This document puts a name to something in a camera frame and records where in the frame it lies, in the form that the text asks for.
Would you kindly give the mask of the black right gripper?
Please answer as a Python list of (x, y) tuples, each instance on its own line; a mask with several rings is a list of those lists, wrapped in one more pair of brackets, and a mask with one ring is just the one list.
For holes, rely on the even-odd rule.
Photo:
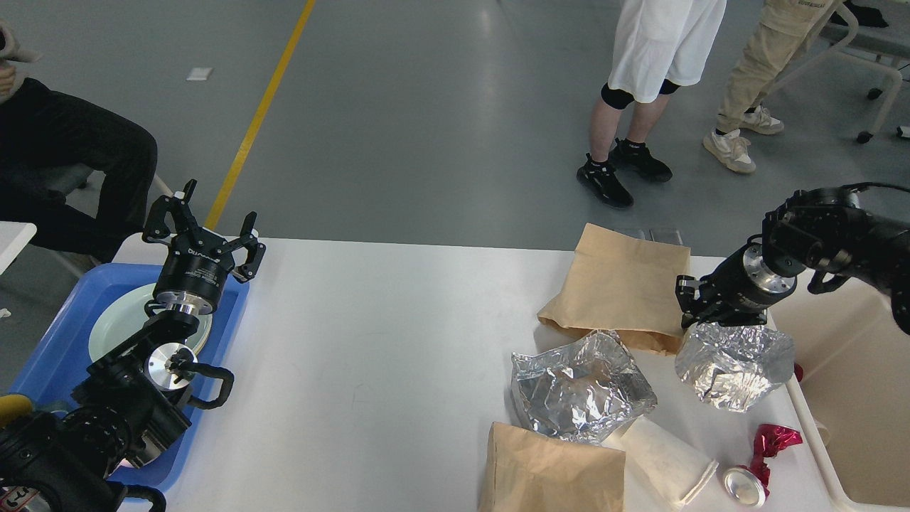
[(796, 276), (782, 275), (767, 265), (763, 245), (748, 243), (718, 265), (705, 281), (677, 275), (680, 327), (688, 329), (701, 323), (765, 325), (766, 310), (793, 294), (796, 285)]

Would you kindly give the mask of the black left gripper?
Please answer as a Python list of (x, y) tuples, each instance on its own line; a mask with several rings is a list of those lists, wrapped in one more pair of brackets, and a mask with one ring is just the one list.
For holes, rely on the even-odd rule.
[[(225, 243), (224, 237), (201, 229), (189, 208), (198, 182), (189, 179), (182, 191), (162, 195), (150, 207), (142, 239), (147, 243), (168, 245), (168, 257), (153, 290), (157, 304), (170, 308), (189, 305), (192, 314), (208, 315), (217, 311), (228, 275), (240, 283), (254, 279), (267, 248), (255, 230), (256, 211), (244, 218), (237, 239)], [(225, 244), (227, 252), (218, 253)], [(236, 265), (230, 252), (243, 247), (246, 260)]]

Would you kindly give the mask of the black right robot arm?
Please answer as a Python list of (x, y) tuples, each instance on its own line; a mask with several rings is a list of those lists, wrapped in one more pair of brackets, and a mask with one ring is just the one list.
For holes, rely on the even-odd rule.
[(810, 269), (811, 294), (829, 294), (855, 278), (887, 295), (894, 321), (907, 333), (908, 224), (860, 208), (858, 194), (871, 187), (862, 182), (794, 191), (714, 272), (678, 276), (680, 325), (764, 325), (767, 310), (791, 296), (799, 274)]

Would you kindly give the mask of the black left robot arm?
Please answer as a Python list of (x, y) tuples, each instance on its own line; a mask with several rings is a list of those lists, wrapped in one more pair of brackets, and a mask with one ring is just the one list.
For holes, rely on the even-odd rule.
[(256, 276), (266, 247), (248, 213), (227, 240), (200, 226), (189, 202), (195, 179), (156, 200), (143, 238), (168, 248), (146, 321), (87, 367), (64, 416), (14, 406), (2, 412), (4, 511), (117, 511), (126, 498), (166, 510), (154, 487), (110, 479), (123, 461), (145, 466), (191, 428), (188, 406), (219, 408), (235, 382), (230, 370), (199, 362), (186, 346), (202, 316), (217, 311), (225, 283)]

